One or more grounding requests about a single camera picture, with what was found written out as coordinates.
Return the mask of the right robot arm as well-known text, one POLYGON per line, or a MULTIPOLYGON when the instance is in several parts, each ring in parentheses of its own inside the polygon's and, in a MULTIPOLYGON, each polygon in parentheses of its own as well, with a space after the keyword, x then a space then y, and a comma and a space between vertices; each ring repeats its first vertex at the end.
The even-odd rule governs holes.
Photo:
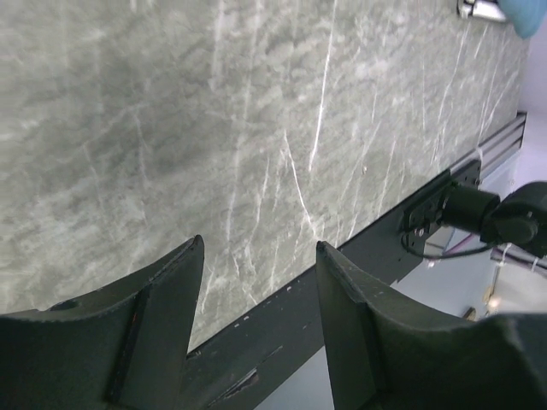
POLYGON ((504 199, 457 184, 445 196, 440 221, 473 233, 485 244, 511 243, 538 258, 546 256, 546 183, 521 186, 504 199))

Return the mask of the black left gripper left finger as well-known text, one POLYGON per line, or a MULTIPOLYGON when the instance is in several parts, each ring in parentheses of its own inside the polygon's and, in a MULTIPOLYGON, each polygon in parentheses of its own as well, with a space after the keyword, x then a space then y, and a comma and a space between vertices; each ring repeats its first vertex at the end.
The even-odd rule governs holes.
POLYGON ((3 315, 2 408, 174 408, 203 263, 195 236, 90 293, 3 315))

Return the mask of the teal tank top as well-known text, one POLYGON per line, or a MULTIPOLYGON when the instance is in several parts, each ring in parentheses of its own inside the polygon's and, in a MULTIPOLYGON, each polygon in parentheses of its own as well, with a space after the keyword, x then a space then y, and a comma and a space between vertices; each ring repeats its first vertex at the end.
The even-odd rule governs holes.
POLYGON ((500 9, 523 39, 532 37, 546 14, 546 0, 499 0, 500 9))

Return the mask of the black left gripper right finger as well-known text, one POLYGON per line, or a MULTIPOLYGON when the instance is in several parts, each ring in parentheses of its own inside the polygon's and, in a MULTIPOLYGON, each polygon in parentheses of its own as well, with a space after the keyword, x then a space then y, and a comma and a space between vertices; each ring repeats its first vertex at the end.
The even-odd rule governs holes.
POLYGON ((316 277, 337 409, 543 409, 546 317, 469 321, 364 272, 329 243, 316 277))

